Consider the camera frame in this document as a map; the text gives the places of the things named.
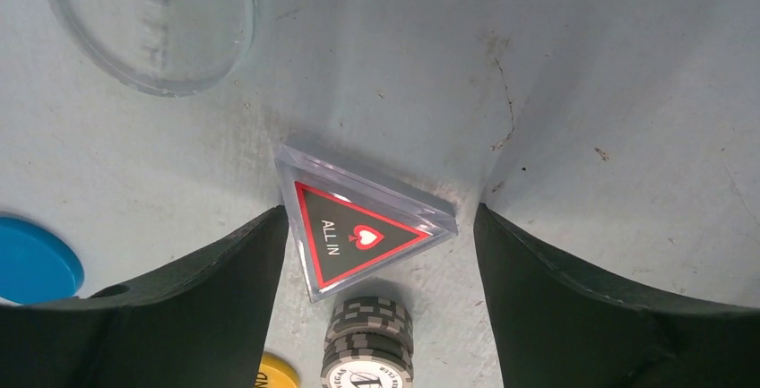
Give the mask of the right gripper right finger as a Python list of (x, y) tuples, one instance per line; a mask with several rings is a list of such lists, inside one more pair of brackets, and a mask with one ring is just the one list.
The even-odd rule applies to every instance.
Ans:
[(757, 308), (608, 272), (485, 204), (473, 236), (504, 386), (758, 386)]

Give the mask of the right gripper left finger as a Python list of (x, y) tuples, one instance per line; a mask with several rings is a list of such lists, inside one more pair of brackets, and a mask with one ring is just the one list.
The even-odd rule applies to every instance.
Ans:
[(2, 386), (253, 386), (288, 233), (276, 206), (91, 297), (3, 306)]

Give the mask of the triangular all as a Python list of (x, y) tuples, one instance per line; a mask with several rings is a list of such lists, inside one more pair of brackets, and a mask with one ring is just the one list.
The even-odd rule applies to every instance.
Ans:
[(451, 203), (335, 150), (287, 140), (275, 167), (313, 303), (458, 234)]

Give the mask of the clear round dealer button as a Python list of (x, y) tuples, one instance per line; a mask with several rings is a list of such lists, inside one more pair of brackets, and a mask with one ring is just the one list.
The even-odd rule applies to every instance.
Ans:
[(103, 72), (165, 98), (210, 89), (243, 63), (259, 0), (48, 0)]

